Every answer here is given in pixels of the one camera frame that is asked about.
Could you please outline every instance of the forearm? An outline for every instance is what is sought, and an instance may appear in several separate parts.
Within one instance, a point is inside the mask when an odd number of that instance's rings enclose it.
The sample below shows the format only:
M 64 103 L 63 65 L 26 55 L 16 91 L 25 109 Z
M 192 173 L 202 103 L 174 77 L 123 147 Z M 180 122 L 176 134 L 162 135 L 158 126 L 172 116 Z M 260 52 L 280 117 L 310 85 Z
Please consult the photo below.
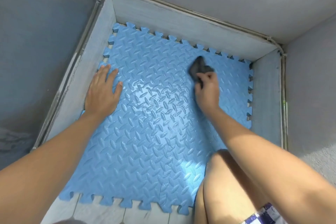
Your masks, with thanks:
M 63 132 L 0 171 L 0 216 L 4 223 L 42 220 L 100 123 L 100 118 L 83 114 Z
M 336 204 L 335 189 L 317 172 L 220 109 L 209 119 L 239 166 L 284 217 L 293 223 L 314 223 L 314 218 L 321 221 L 321 215 L 330 216 Z

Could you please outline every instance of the person's left arm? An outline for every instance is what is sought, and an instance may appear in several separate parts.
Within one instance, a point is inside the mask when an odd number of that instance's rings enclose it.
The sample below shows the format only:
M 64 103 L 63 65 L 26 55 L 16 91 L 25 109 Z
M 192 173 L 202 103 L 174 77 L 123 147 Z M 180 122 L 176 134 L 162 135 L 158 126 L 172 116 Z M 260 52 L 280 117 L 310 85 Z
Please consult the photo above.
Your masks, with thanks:
M 122 91 L 106 80 L 110 65 L 95 74 L 85 99 L 85 113 L 63 132 L 0 171 L 0 222 L 40 223 L 75 171 L 86 145 L 104 118 L 117 107 Z

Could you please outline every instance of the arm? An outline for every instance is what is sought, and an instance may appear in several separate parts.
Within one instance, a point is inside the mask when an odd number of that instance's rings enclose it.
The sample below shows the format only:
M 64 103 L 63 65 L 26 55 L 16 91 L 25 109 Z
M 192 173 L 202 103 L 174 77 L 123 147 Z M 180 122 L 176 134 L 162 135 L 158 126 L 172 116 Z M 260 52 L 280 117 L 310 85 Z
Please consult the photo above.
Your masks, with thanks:
M 243 127 L 218 106 L 215 73 L 198 74 L 196 100 L 233 158 L 289 223 L 334 223 L 336 189 L 291 153 Z
M 112 93 L 115 69 L 95 74 L 85 99 L 85 113 L 35 151 L 0 171 L 1 223 L 40 223 L 75 171 L 99 124 L 117 107 L 122 83 Z

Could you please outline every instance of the diamond plate texture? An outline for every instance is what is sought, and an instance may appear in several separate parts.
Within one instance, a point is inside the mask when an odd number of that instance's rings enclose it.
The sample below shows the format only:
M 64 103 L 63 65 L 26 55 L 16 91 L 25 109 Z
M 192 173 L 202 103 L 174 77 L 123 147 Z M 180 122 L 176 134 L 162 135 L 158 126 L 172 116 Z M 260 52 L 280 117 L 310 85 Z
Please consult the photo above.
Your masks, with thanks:
M 139 200 L 139 208 L 146 210 L 157 202 L 164 212 L 179 205 L 178 212 L 187 215 L 209 157 L 225 148 L 195 102 L 188 66 L 204 56 L 218 75 L 220 107 L 250 128 L 250 62 L 217 55 L 211 48 L 207 52 L 201 45 L 194 48 L 174 36 L 164 39 L 147 28 L 138 31 L 131 23 L 116 23 L 113 31 L 116 36 L 108 39 L 113 47 L 103 55 L 119 69 L 113 90 L 123 81 L 120 102 L 93 134 L 59 197 L 69 200 L 80 192 L 80 202 L 91 203 L 93 195 L 101 195 L 103 205 L 123 198 L 120 206 L 127 208 Z

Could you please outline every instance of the person's right arm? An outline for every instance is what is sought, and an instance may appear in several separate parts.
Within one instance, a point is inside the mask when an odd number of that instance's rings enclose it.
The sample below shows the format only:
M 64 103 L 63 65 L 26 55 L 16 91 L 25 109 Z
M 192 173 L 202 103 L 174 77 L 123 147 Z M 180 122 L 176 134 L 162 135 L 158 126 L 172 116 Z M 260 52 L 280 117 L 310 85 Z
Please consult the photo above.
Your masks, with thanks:
M 299 158 L 220 109 L 215 73 L 198 74 L 196 100 L 233 158 L 290 224 L 336 223 L 336 189 Z

